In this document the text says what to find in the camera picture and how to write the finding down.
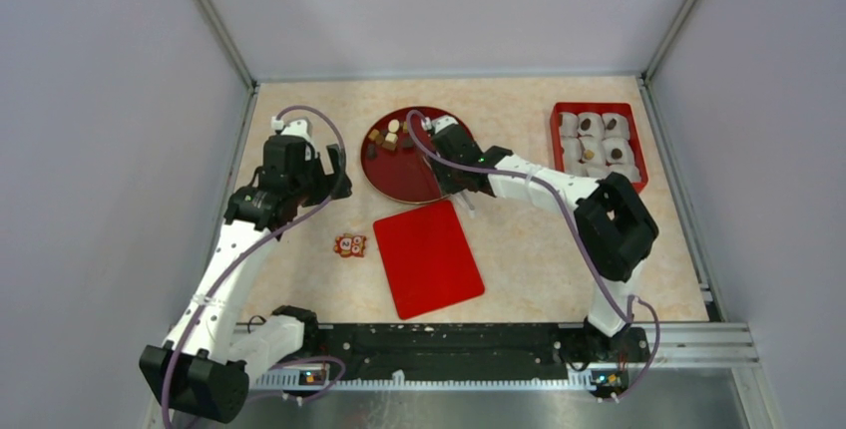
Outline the round dark red tray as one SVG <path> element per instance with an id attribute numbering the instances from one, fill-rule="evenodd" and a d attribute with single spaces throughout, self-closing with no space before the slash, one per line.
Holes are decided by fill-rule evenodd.
<path id="1" fill-rule="evenodd" d="M 457 116 L 435 107 L 406 107 L 394 110 L 376 120 L 365 132 L 359 150 L 359 161 L 365 179 L 378 192 L 404 204 L 429 204 L 444 198 L 427 157 L 414 145 L 406 123 L 407 114 L 420 111 L 435 120 L 452 117 L 470 134 Z M 401 123 L 399 134 L 388 132 L 388 123 Z"/>

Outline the red rectangular lid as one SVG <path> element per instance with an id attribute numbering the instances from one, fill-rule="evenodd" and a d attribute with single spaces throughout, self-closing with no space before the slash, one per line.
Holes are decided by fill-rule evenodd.
<path id="1" fill-rule="evenodd" d="M 485 284 L 451 202 L 379 219 L 373 230 L 400 319 L 484 294 Z"/>

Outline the metal tongs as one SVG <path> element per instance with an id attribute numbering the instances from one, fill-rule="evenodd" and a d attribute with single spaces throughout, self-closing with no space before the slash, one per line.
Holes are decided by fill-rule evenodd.
<path id="1" fill-rule="evenodd" d="M 474 218 L 476 216 L 475 206 L 473 205 L 470 197 L 466 193 L 461 193 L 461 200 L 466 208 L 466 211 L 470 218 Z"/>

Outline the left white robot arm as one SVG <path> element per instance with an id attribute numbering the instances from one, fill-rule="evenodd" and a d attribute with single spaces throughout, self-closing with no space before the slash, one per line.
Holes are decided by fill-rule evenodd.
<path id="1" fill-rule="evenodd" d="M 261 166 L 229 197 L 211 261 L 181 319 L 140 357 L 164 427 L 174 427 L 177 413 L 228 423 L 276 362 L 287 355 L 307 362 L 318 353 L 317 332 L 290 315 L 273 316 L 242 339 L 234 333 L 272 245 L 331 201 L 350 196 L 343 143 L 324 154 L 330 173 L 310 137 L 271 136 Z"/>

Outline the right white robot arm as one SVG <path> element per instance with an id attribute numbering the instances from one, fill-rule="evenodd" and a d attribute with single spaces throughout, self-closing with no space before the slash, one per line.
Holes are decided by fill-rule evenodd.
<path id="1" fill-rule="evenodd" d="M 444 194 L 481 193 L 564 218 L 596 284 L 586 350 L 598 361 L 613 360 L 625 349 L 622 330 L 633 320 L 636 282 L 659 235 L 633 183 L 619 173 L 565 174 L 498 146 L 483 151 L 452 117 L 426 119 L 422 128 L 432 146 L 425 155 Z"/>

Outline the red chocolate box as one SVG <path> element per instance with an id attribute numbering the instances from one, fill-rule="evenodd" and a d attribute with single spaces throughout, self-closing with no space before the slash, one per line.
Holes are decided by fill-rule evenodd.
<path id="1" fill-rule="evenodd" d="M 583 132 L 582 120 L 592 127 Z M 607 130 L 609 120 L 617 120 Z M 559 102 L 550 116 L 550 131 L 555 168 L 576 176 L 602 178 L 610 172 L 627 177 L 637 192 L 648 183 L 648 172 L 632 106 L 626 103 Z M 624 155 L 620 161 L 611 157 L 612 149 Z"/>

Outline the red owl number block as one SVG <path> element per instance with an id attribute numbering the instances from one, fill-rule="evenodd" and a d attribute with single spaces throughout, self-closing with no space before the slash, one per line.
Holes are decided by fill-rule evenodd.
<path id="1" fill-rule="evenodd" d="M 342 258 L 364 257 L 366 245 L 365 235 L 345 233 L 335 239 L 333 251 Z"/>

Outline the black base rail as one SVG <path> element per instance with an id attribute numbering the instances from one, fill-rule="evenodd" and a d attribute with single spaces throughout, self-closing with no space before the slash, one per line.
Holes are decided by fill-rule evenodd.
<path id="1" fill-rule="evenodd" d="M 295 358 L 333 356 L 343 381 L 529 382 L 564 380 L 587 369 L 645 363 L 646 333 L 607 337 L 561 323 L 340 323 L 307 330 Z"/>

